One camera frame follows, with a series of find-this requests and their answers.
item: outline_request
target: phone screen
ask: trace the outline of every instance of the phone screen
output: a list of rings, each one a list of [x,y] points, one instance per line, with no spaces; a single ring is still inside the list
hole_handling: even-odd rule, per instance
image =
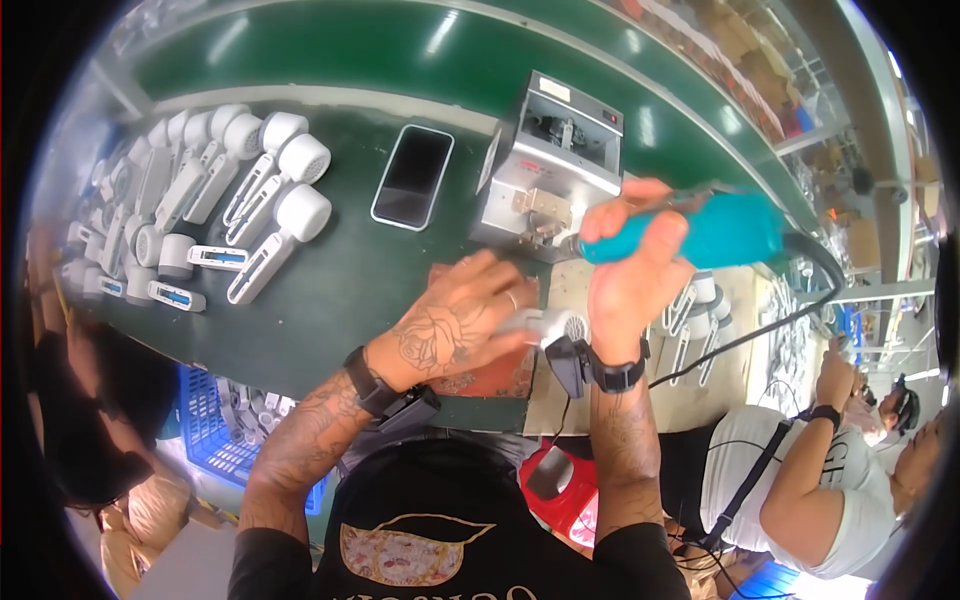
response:
[[[414,228],[425,226],[452,143],[443,133],[415,127],[403,130],[373,214]]]

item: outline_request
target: arm tattoo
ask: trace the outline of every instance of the arm tattoo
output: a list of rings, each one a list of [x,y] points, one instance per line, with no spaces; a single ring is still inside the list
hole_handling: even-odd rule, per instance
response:
[[[476,323],[487,305],[475,297],[458,300],[452,306],[423,304],[396,324],[400,356],[424,379],[446,374],[466,360],[468,351],[486,336]]]
[[[634,523],[662,524],[660,439],[645,378],[622,394],[606,395],[594,386],[590,437],[601,498],[597,540]],[[613,506],[603,501],[605,492]]]
[[[307,542],[303,507],[310,489],[371,417],[358,400],[349,375],[340,369],[280,422],[253,464],[240,511],[241,531],[270,527]]]

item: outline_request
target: smartphone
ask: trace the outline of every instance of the smartphone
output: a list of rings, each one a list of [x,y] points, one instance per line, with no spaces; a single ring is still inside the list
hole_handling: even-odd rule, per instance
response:
[[[390,153],[370,216],[398,228],[426,229],[451,152],[453,136],[449,133],[405,126]]]

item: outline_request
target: worker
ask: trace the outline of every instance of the worker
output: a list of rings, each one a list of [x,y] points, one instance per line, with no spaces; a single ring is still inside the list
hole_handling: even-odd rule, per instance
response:
[[[634,204],[666,191],[658,181],[624,183]],[[596,206],[581,236],[615,235],[630,209],[627,199]],[[633,255],[594,271],[591,346],[608,367],[640,361],[644,328],[692,276],[693,267],[677,257],[686,230],[682,216],[662,212]],[[535,344],[539,337],[529,331],[494,332],[536,303],[514,265],[480,251],[437,279],[390,331],[307,396],[251,470],[228,597],[689,598],[663,529],[660,450],[645,378],[616,394],[592,386],[600,498],[592,561],[530,514],[512,448],[498,452],[497,442],[434,430],[381,448],[349,471],[334,496],[324,555],[311,571],[303,516],[310,489],[391,397]],[[371,401],[381,394],[382,401]]]
[[[928,487],[942,418],[914,435],[888,474],[859,427],[841,425],[854,385],[853,366],[831,341],[809,422],[743,406],[711,425],[661,434],[663,506],[685,528],[684,539],[710,545],[708,533],[727,515],[732,519],[722,541],[769,550],[781,563],[822,579],[869,562]],[[732,500],[780,427],[785,434],[773,459],[733,511]]]
[[[103,324],[64,313],[54,227],[30,232],[33,339],[28,394],[44,461],[74,508],[100,509],[155,471],[156,435],[178,388],[168,358]]]
[[[873,391],[866,385],[854,384],[854,388],[856,393],[847,402],[843,422],[857,425],[867,445],[877,445],[893,432],[902,438],[917,426],[920,398],[916,392],[907,389],[902,375],[894,383],[890,394],[879,404]]]

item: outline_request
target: black wristwatch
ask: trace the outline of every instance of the black wristwatch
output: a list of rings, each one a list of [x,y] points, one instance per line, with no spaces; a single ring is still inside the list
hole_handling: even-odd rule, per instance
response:
[[[833,421],[833,433],[836,433],[840,429],[840,413],[837,412],[837,409],[832,406],[826,406],[823,404],[813,409],[810,412],[810,420],[814,419],[830,419]]]
[[[367,367],[367,361],[364,360],[363,348],[361,346],[350,353],[350,356],[344,361],[344,369],[347,370],[347,375],[353,382],[357,395],[360,396],[358,402],[360,408],[374,417],[382,417],[383,412],[406,394],[406,391],[397,392],[387,385],[383,379],[374,377],[370,368]]]
[[[597,357],[593,348],[587,346],[589,354],[589,369],[584,374],[592,377],[593,381],[605,394],[619,394],[629,392],[643,376],[643,371],[650,358],[650,345],[640,338],[640,358],[635,363],[609,366]]]

